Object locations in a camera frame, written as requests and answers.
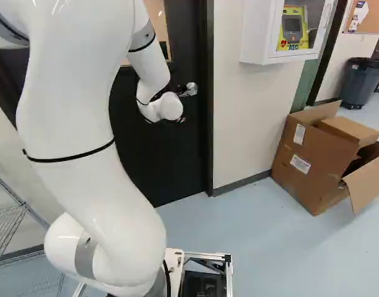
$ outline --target black cable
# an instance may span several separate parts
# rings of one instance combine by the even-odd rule
[[[163,268],[166,276],[167,297],[172,297],[172,284],[170,283],[169,269],[167,268],[165,260],[163,260]]]

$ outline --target box flap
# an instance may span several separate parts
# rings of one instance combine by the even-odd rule
[[[379,195],[379,157],[343,180],[349,188],[353,212],[357,214]]]
[[[296,113],[292,113],[289,117],[298,119],[299,121],[307,124],[315,124],[316,122],[335,117],[341,101],[335,101],[327,104],[322,104],[316,107],[307,108]]]
[[[379,131],[343,116],[328,118],[318,123],[319,129],[343,137],[361,147],[373,144],[379,138]]]

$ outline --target yellow aed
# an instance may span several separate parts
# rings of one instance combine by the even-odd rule
[[[309,48],[306,6],[284,6],[277,51],[295,51]]]

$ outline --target cork board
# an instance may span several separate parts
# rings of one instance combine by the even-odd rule
[[[379,0],[366,0],[369,12],[364,20],[357,25],[356,30],[350,30],[352,20],[354,19],[355,8],[359,0],[352,0],[351,11],[346,20],[346,26],[343,33],[363,33],[363,34],[379,34]]]

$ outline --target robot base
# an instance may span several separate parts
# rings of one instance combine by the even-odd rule
[[[166,249],[171,297],[233,297],[233,265],[230,254],[205,254]],[[81,297],[80,283],[72,297]]]

